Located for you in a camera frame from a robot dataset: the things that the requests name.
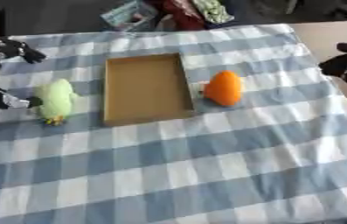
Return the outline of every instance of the floor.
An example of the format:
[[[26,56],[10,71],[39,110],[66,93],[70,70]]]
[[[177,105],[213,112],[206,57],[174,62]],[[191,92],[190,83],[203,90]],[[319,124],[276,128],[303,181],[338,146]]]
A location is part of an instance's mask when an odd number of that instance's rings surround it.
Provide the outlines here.
[[[6,9],[6,34],[98,32],[100,14],[128,0],[1,0]]]
[[[6,34],[29,35],[106,30],[107,25],[100,14],[128,1],[131,0],[0,0],[0,4],[7,13]],[[293,15],[270,17],[259,14],[251,4],[252,0],[220,1],[228,5],[228,11],[236,17],[235,21],[224,26],[330,20],[306,7],[299,8]],[[322,8],[324,1],[311,3]]]

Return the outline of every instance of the plush toy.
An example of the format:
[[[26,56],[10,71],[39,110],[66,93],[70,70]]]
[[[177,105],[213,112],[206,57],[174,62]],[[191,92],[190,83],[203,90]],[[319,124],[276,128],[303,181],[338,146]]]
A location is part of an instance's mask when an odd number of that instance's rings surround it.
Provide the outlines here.
[[[38,87],[35,95],[43,101],[38,107],[39,114],[47,124],[59,125],[73,109],[73,101],[78,97],[67,80],[56,80],[53,83]]]
[[[216,74],[205,86],[204,96],[221,106],[233,106],[241,97],[239,76],[231,71]]]

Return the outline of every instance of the cardboard tray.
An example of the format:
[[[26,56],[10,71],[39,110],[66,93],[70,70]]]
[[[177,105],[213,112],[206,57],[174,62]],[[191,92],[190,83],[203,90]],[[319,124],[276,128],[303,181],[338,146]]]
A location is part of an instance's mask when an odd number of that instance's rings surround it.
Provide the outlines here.
[[[105,78],[107,125],[147,123],[194,114],[178,53],[108,59]]]

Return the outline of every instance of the checkered tablecloth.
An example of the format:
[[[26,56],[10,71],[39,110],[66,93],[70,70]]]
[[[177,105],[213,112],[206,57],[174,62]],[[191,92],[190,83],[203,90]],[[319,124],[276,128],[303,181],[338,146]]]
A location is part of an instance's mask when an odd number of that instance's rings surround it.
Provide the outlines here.
[[[21,97],[59,78],[66,123],[0,110],[0,224],[292,223],[347,218],[347,100],[284,24],[14,37],[48,55],[3,63]],[[242,101],[189,119],[103,127],[107,58],[181,53],[190,83],[243,77]]]

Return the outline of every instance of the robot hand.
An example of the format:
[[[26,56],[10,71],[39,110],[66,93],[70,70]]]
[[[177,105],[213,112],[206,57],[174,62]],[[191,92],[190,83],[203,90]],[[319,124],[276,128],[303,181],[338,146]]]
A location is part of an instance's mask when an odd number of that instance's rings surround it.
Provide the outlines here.
[[[30,64],[41,62],[45,55],[31,49],[25,42],[0,38],[0,60],[21,56]]]
[[[18,99],[16,96],[8,94],[0,88],[0,109],[9,108],[34,108],[41,106],[43,102],[38,97],[32,96],[25,100]]]

